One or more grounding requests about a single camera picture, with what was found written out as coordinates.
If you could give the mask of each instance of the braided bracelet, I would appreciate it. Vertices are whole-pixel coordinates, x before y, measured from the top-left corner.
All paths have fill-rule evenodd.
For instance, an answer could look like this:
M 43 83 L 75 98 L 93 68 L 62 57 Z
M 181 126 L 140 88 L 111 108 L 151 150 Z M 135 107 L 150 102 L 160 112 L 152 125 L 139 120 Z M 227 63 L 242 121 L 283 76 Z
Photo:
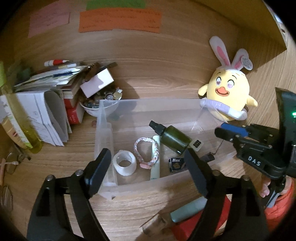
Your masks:
M 153 158 L 149 162 L 145 162 L 143 157 L 138 152 L 137 145 L 140 141 L 152 142 L 155 145 L 155 152 L 154 152 Z M 154 163 L 157 162 L 157 160 L 158 160 L 158 156 L 159 156 L 158 144 L 152 138 L 141 137 L 141 138 L 137 139 L 134 146 L 133 146 L 133 149 L 134 149 L 134 152 L 137 156 L 138 161 L 140 162 L 140 167 L 142 167 L 144 169 L 151 169 L 151 167 L 154 165 Z

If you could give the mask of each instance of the bunny ears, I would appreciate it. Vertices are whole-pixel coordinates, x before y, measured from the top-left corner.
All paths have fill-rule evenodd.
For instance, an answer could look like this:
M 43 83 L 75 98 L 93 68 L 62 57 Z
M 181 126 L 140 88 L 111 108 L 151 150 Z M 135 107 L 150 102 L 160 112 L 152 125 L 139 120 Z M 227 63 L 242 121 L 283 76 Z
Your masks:
M 239 49 L 237 51 L 232 63 L 230 64 L 228 54 L 226 51 L 226 47 L 225 47 L 223 41 L 218 36 L 211 37 L 210 45 L 211 45 L 216 57 L 218 58 L 218 60 L 222 64 L 222 67 L 231 67 L 233 69 L 241 70 L 244 67 L 244 65 L 242 64 L 242 57 L 244 56 L 247 59 L 249 59 L 248 52 L 245 49 Z

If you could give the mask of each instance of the green glass spray bottle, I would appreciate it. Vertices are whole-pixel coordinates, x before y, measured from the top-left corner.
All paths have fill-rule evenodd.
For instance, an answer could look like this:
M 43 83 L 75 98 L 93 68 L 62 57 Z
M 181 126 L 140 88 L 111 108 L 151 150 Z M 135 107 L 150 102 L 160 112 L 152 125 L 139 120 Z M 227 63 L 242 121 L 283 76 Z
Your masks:
M 162 124 L 158 124 L 154 121 L 150 121 L 149 126 L 155 131 L 157 135 L 160 136 L 160 142 L 181 155 L 192 139 L 185 135 L 183 132 L 179 131 L 173 126 L 165 127 Z

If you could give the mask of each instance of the plush toy's eye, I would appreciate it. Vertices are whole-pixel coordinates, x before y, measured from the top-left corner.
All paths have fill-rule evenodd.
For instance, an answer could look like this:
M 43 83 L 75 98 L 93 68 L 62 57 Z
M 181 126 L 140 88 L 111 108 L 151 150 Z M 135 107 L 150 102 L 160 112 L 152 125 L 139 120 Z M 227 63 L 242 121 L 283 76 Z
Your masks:
M 227 82 L 227 88 L 231 89 L 234 86 L 234 81 L 233 80 L 228 80 Z
M 218 78 L 216 79 L 216 85 L 219 86 L 220 84 L 221 84 L 221 78 L 218 77 Z

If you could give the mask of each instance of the marker pen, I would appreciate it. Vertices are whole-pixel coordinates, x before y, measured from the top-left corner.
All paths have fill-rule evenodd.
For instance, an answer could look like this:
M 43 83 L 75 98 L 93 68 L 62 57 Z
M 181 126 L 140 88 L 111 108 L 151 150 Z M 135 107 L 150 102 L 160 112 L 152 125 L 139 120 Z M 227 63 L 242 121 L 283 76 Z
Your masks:
M 48 60 L 46 62 L 44 62 L 44 66 L 45 67 L 49 67 L 49 66 L 55 66 L 55 65 L 60 65 L 60 64 L 64 64 L 64 63 L 69 63 L 71 62 L 70 60 L 62 60 L 62 59 L 54 59 L 54 60 Z

